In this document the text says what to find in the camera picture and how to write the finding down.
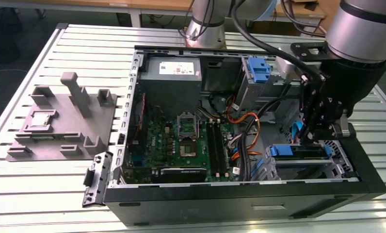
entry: green circuit board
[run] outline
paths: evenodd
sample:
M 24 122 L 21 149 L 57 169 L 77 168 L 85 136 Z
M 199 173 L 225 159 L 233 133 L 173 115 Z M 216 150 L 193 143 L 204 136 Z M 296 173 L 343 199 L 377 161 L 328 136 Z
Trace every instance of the green circuit board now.
M 185 122 L 180 131 L 189 132 L 193 128 L 193 122 Z M 223 138 L 231 131 L 229 124 L 220 124 Z M 225 152 L 227 177 L 225 174 L 220 174 L 219 177 L 211 175 L 205 122 L 199 123 L 197 132 L 197 139 L 185 142 L 177 138 L 176 120 L 151 121 L 147 132 L 147 149 L 141 156 L 143 167 L 199 167 L 207 170 L 207 182 L 233 181 Z

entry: white label sticker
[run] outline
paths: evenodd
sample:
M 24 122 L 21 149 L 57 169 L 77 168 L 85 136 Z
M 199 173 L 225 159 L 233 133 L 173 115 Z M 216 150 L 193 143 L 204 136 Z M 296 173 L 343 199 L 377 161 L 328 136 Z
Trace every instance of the white label sticker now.
M 159 74 L 193 75 L 193 63 L 161 62 Z
M 237 111 L 239 110 L 237 104 L 232 103 L 232 108 Z
M 123 4 L 123 3 L 109 3 L 109 6 L 128 6 L 127 4 Z

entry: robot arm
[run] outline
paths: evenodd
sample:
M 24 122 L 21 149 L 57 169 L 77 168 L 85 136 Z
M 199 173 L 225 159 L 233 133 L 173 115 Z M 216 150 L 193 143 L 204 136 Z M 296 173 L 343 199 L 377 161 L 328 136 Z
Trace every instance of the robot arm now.
M 195 0 L 187 44 L 189 47 L 223 47 L 224 17 L 232 17 L 249 42 L 276 55 L 276 59 L 295 64 L 301 80 L 300 142 L 353 137 L 347 118 L 386 72 L 386 0 L 341 0 L 325 41 L 292 44 L 293 56 L 257 41 L 237 22 L 237 19 L 263 20 L 275 5 L 275 0 Z M 303 62 L 321 65 L 316 69 Z
M 196 48 L 224 46 L 224 18 L 231 17 L 235 1 L 192 0 L 192 20 L 185 30 L 185 43 Z M 245 0 L 237 18 L 260 21 L 269 17 L 276 0 Z
M 301 79 L 300 142 L 355 136 L 347 118 L 386 72 L 386 1 L 341 0 L 325 42 L 291 50 L 301 61 L 321 62 L 320 78 Z

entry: blue plastic clip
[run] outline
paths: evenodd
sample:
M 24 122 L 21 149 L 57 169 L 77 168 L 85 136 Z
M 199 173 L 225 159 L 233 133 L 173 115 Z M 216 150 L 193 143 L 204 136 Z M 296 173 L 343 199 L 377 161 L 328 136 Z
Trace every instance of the blue plastic clip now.
M 301 128 L 301 122 L 300 121 L 295 121 L 292 124 L 292 140 L 295 138 L 295 134 L 297 133 L 297 131 Z
M 255 83 L 265 83 L 271 75 L 271 67 L 263 58 L 248 58 L 248 70 L 253 76 Z
M 272 157 L 275 156 L 292 156 L 293 152 L 291 146 L 288 145 L 276 145 L 269 148 Z
M 328 158 L 329 158 L 329 157 L 332 156 L 332 149 L 331 149 L 331 147 L 329 147 L 329 146 L 324 146 L 323 149 L 324 149 L 324 152 L 327 153 Z

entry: motherboard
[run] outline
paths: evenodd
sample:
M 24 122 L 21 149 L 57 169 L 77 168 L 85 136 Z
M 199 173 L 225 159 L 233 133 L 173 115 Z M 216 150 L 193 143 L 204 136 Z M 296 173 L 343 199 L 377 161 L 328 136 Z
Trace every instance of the motherboard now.
M 131 153 L 125 183 L 233 181 L 224 149 L 231 135 L 231 124 L 196 121 L 189 116 L 149 121 L 145 150 Z

